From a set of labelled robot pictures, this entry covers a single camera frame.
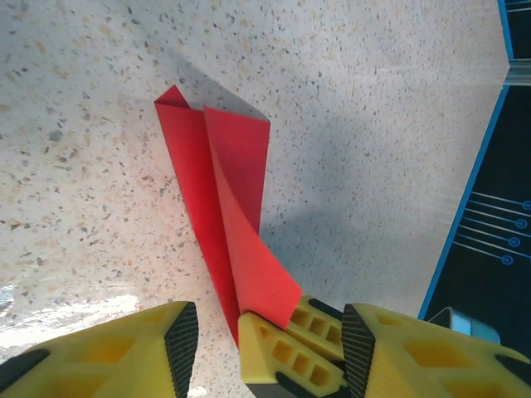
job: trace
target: black rubber pad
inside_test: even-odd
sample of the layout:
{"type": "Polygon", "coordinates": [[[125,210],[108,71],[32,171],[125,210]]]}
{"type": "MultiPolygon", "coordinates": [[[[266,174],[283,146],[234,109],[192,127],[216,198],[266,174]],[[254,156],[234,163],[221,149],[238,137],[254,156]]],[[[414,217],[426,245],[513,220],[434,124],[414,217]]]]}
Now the black rubber pad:
{"type": "Polygon", "coordinates": [[[173,389],[179,398],[188,396],[198,336],[196,305],[188,303],[164,335],[173,389]]]}
{"type": "Polygon", "coordinates": [[[50,352],[45,349],[24,352],[16,357],[9,358],[0,365],[0,393],[11,384],[20,379],[37,364],[48,357],[50,352]]]}
{"type": "Polygon", "coordinates": [[[350,394],[353,398],[363,398],[376,339],[352,304],[345,305],[341,334],[350,394]]]}
{"type": "Polygon", "coordinates": [[[517,376],[521,381],[531,387],[531,364],[519,361],[505,355],[496,355],[499,363],[505,366],[505,369],[517,376]]]}
{"type": "Polygon", "coordinates": [[[322,301],[319,301],[316,298],[311,298],[308,300],[308,304],[314,307],[315,309],[318,309],[319,311],[323,313],[327,313],[333,318],[338,319],[341,321],[341,318],[343,317],[343,314],[338,309],[335,309],[334,307],[330,307],[328,304],[323,303],[322,301]]]}

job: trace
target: folded red paper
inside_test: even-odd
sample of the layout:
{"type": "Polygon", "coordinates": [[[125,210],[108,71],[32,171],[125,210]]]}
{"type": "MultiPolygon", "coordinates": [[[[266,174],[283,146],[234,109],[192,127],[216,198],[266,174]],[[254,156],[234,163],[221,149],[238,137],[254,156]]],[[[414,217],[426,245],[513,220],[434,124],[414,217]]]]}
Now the folded red paper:
{"type": "Polygon", "coordinates": [[[192,227],[237,343],[252,311],[285,328],[302,289],[260,239],[269,122],[192,110],[177,87],[156,102],[192,227]]]}

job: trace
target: white line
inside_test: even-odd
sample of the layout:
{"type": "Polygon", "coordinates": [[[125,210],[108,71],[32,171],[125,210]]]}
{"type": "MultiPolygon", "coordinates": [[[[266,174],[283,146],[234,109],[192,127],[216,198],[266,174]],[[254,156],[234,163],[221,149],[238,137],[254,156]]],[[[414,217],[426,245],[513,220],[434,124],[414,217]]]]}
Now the white line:
{"type": "Polygon", "coordinates": [[[489,255],[491,257],[495,257],[496,259],[500,259],[501,260],[501,257],[499,255],[493,255],[492,253],[489,253],[488,251],[484,251],[484,250],[480,250],[480,249],[476,249],[475,247],[472,247],[472,246],[468,246],[468,245],[463,245],[462,243],[459,243],[459,242],[453,242],[454,245],[459,245],[459,246],[463,246],[465,247],[466,249],[470,249],[470,250],[473,250],[473,251],[478,251],[480,253],[483,253],[484,255],[489,255]]]}
{"type": "Polygon", "coordinates": [[[491,226],[491,227],[493,227],[493,228],[497,228],[497,229],[499,229],[499,230],[503,230],[503,231],[511,232],[511,233],[513,233],[513,234],[518,234],[518,235],[521,235],[521,236],[525,236],[526,238],[531,238],[531,235],[524,234],[523,232],[512,231],[512,230],[510,230],[509,228],[504,228],[503,226],[495,226],[494,224],[489,224],[488,222],[483,222],[483,221],[479,221],[479,220],[474,220],[473,218],[463,217],[463,220],[468,220],[468,221],[478,222],[478,223],[480,223],[480,224],[483,224],[484,226],[491,226]]]}
{"type": "Polygon", "coordinates": [[[460,236],[460,237],[462,237],[462,238],[466,238],[466,239],[470,239],[470,240],[473,240],[473,241],[476,241],[476,242],[482,243],[483,245],[492,246],[492,247],[495,247],[496,249],[500,249],[500,250],[503,250],[503,251],[508,251],[508,252],[510,252],[510,253],[514,253],[514,254],[516,254],[516,255],[521,255],[522,257],[525,257],[526,259],[531,260],[531,255],[525,255],[525,254],[523,254],[523,253],[519,253],[518,251],[514,251],[514,250],[511,250],[511,249],[505,249],[504,247],[501,247],[501,246],[498,246],[498,245],[493,245],[492,243],[485,242],[485,241],[480,240],[480,239],[472,238],[472,237],[467,236],[467,235],[463,235],[463,234],[455,234],[455,236],[460,236]]]}
{"type": "Polygon", "coordinates": [[[494,197],[492,195],[487,195],[486,193],[479,193],[479,192],[474,192],[474,191],[472,191],[471,193],[473,193],[474,195],[479,195],[481,197],[489,197],[491,199],[497,199],[499,201],[506,201],[508,203],[515,203],[517,205],[522,205],[523,204],[521,201],[511,201],[510,199],[505,199],[504,197],[494,197]]]}
{"type": "Polygon", "coordinates": [[[481,205],[481,206],[487,206],[487,207],[491,207],[493,209],[497,209],[497,210],[501,210],[501,211],[507,211],[509,213],[513,213],[513,214],[518,214],[519,216],[524,216],[524,217],[529,217],[531,218],[531,214],[526,214],[526,213],[520,213],[519,211],[514,211],[514,210],[509,210],[509,209],[504,209],[503,207],[499,207],[499,206],[493,206],[493,205],[487,205],[486,203],[482,203],[480,201],[468,201],[469,203],[475,203],[476,205],[481,205]]]}

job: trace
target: floor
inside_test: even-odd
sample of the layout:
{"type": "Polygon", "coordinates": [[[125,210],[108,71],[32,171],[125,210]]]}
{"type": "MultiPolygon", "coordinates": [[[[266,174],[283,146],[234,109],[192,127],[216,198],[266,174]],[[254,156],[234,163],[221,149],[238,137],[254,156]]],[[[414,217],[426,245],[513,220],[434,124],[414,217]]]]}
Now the floor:
{"type": "Polygon", "coordinates": [[[261,235],[309,294],[417,315],[508,69],[495,0],[51,3],[0,2],[2,359],[193,300],[189,396],[251,396],[153,107],[174,83],[271,121],[261,235]]]}

